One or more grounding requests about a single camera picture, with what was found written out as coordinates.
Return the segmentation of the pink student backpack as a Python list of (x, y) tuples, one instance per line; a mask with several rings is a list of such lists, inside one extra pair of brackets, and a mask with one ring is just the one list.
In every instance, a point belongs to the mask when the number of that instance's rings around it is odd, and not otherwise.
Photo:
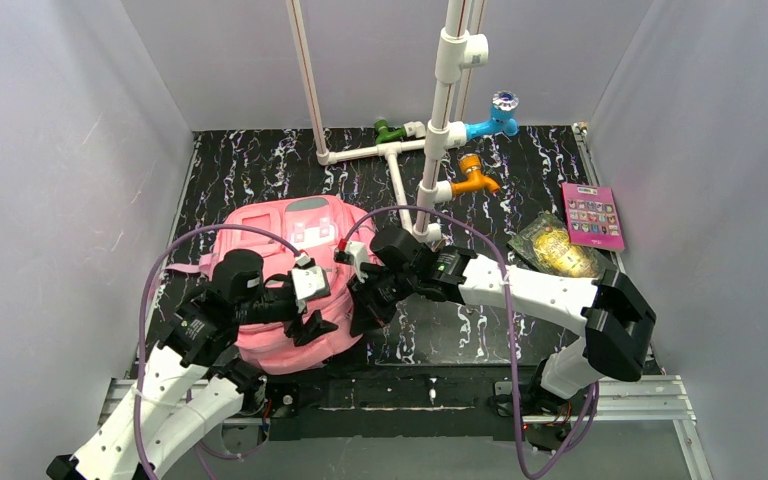
[[(304, 346), (294, 346), (278, 323), (241, 326), (236, 341), (244, 361), (267, 374), (284, 375), (319, 368), (326, 360), (356, 344), (361, 338), (350, 334), (354, 313), (348, 282), (355, 270), (334, 261), (334, 250), (345, 233), (367, 212), (333, 195), (309, 196), (250, 204), (234, 210), (225, 224), (268, 230), (303, 250), (323, 267), (330, 295), (309, 302), (304, 323), (319, 310), (324, 321), (337, 326)], [(295, 255), (282, 243), (263, 235), (223, 229), (217, 233), (212, 251), (196, 264), (172, 263), (165, 269), (185, 274), (203, 274), (213, 279), (217, 264), (232, 250), (247, 249), (264, 259), (264, 278), (285, 274), (295, 266)]]

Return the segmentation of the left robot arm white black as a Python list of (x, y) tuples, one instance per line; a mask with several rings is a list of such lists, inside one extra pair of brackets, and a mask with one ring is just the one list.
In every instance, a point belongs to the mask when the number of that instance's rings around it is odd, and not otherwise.
[(322, 366), (353, 343), (348, 267), (328, 248), (221, 253), (158, 336), (142, 374), (52, 479), (158, 479), (239, 412), (263, 375)]

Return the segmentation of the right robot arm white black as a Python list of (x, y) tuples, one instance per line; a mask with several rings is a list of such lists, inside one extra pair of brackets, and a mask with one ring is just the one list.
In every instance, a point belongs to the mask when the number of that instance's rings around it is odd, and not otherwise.
[(474, 250), (437, 250), (407, 231), (388, 227), (364, 244), (342, 240), (337, 262), (355, 273), (348, 282), (354, 336), (379, 329), (412, 295), (434, 302), (492, 306), (535, 317), (577, 335), (543, 360), (519, 388), (522, 411), (550, 411), (608, 377), (636, 382), (642, 374), (656, 314), (624, 273), (569, 278), (498, 263)]

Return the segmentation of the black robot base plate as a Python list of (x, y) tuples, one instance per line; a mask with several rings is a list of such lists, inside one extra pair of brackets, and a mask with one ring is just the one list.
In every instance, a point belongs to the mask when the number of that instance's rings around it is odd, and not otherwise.
[(248, 407), (223, 425), (266, 427), (273, 441), (355, 436), (511, 441), (513, 418), (490, 403), (508, 383), (509, 370), (501, 364), (329, 365), (268, 377), (264, 407)]

